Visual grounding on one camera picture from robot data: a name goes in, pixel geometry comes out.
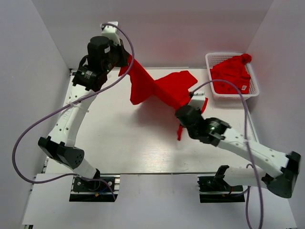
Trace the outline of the red t shirt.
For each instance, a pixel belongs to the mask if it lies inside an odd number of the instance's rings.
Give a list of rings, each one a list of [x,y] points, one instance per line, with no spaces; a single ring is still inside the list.
[[[132,68],[127,70],[128,66],[121,67],[119,76],[124,73],[130,76],[130,101],[133,105],[140,104],[154,95],[166,105],[178,110],[191,101],[189,89],[198,83],[189,71],[173,72],[155,80],[136,60]]]

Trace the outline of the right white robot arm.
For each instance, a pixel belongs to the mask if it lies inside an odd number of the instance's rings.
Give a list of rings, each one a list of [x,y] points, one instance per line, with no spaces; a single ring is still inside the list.
[[[200,182],[203,192],[225,192],[235,186],[253,186],[265,188],[282,198],[291,198],[300,171],[299,153],[283,153],[246,140],[228,123],[215,117],[205,119],[190,105],[179,108],[175,116],[191,139],[227,150],[254,164],[252,168],[220,166],[213,177]]]

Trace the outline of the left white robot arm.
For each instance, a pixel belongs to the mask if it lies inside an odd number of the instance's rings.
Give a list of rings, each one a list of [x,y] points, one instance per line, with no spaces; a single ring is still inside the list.
[[[84,158],[84,151],[75,147],[76,137],[108,73],[114,67],[127,66],[129,54],[121,39],[106,36],[91,38],[87,50],[72,80],[68,108],[62,111],[48,136],[39,139],[38,145],[48,157],[85,177],[84,184],[89,190],[96,190],[101,184],[100,172]]]

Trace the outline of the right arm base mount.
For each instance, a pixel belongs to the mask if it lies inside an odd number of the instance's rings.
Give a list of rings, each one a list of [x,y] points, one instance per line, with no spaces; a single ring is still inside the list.
[[[200,203],[243,203],[245,202],[243,186],[217,184],[213,176],[197,178]]]

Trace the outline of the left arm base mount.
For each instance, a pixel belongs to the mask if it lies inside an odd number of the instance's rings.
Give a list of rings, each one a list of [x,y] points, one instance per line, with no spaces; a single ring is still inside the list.
[[[119,194],[120,175],[101,176],[107,185],[101,181],[86,181],[74,177],[71,185],[70,202],[114,202],[115,199],[108,188],[112,189],[115,198]]]

